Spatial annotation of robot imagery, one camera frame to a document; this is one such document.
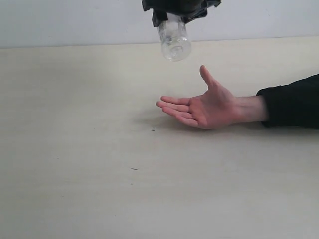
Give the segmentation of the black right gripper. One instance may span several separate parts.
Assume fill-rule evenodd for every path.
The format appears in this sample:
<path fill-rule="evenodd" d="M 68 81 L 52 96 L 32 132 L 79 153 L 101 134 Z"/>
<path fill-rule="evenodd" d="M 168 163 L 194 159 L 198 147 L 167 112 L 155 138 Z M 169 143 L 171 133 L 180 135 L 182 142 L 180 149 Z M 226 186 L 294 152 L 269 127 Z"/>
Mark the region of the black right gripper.
<path fill-rule="evenodd" d="M 153 9 L 152 22 L 159 27 L 168 14 L 177 15 L 184 24 L 207 16 L 207 9 L 218 7 L 221 0 L 142 0 L 144 12 Z"/>

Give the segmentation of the black sleeved forearm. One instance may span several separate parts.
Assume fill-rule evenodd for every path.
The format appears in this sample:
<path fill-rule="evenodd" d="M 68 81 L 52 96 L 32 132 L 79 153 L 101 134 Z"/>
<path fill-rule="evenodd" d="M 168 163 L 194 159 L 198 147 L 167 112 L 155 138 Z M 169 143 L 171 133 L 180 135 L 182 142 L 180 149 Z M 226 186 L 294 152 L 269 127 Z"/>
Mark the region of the black sleeved forearm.
<path fill-rule="evenodd" d="M 264 127 L 319 128 L 319 76 L 257 92 L 264 99 L 268 119 Z"/>

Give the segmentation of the person's open bare hand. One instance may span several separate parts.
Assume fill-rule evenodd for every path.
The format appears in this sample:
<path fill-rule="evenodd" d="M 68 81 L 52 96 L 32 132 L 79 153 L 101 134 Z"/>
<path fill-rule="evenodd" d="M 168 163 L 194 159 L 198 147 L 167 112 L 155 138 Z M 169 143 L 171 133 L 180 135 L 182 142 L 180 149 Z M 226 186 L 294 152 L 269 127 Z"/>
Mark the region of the person's open bare hand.
<path fill-rule="evenodd" d="M 268 119 L 261 96 L 235 97 L 204 65 L 199 71 L 207 84 L 205 93 L 191 98 L 162 96 L 156 106 L 186 126 L 207 130 Z"/>

